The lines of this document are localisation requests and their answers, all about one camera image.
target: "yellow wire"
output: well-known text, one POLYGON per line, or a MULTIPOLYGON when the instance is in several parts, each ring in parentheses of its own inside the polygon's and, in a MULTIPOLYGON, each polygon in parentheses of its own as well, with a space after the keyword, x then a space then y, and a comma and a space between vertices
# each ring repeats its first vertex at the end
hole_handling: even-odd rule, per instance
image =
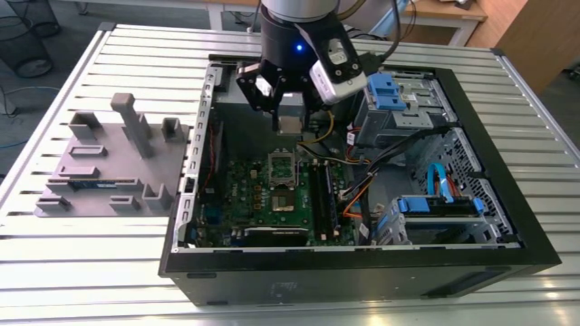
POLYGON ((331 116, 331 112, 329 110, 326 111, 326 113, 327 113, 327 118, 329 118, 329 128, 327 128, 326 133, 322 135, 322 137, 313 139, 310 141, 298 141, 298 144, 307 145, 307 144, 317 143, 318 141, 325 139, 329 136, 329 134, 331 134, 331 129, 334 128, 334 117, 331 116))

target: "ram slot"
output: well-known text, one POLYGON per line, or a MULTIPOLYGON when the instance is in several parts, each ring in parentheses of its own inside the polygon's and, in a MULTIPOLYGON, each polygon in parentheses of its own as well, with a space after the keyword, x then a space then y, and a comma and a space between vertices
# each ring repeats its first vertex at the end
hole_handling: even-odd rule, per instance
POLYGON ((311 205, 311 219, 314 221, 314 235, 317 240, 329 240, 333 233, 331 214, 329 210, 327 179, 325 167, 311 165, 307 168, 309 199, 311 205))

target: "aluminum table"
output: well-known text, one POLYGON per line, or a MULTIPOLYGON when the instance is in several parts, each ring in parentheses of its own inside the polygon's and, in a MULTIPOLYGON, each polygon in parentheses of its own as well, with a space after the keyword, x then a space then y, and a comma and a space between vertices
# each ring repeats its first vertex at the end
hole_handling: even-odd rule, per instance
POLYGON ((455 299, 197 308, 157 276, 166 216, 33 216, 75 111, 119 123, 109 99, 130 92, 149 123, 177 117, 193 125, 207 55, 258 53, 258 37, 245 33, 102 25, 0 186, 0 323, 577 325, 578 150, 507 60, 486 49, 401 44, 389 63, 454 70, 562 260, 533 276, 455 299))

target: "motherboard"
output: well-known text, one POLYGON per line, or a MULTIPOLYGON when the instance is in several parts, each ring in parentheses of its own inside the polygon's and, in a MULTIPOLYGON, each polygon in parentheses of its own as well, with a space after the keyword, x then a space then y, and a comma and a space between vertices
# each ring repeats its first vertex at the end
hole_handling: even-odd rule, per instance
POLYGON ((339 163, 294 160, 275 151, 262 160, 231 160, 225 197, 199 212, 203 247, 309 247, 354 244, 353 222, 338 215, 346 187, 339 163))

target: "computer component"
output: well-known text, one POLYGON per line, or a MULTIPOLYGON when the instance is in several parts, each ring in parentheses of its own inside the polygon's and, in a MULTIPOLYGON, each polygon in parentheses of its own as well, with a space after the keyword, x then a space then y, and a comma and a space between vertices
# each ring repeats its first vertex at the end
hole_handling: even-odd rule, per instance
POLYGON ((195 305, 455 297, 558 264, 449 70, 386 66, 283 137, 211 60, 159 264, 195 305))

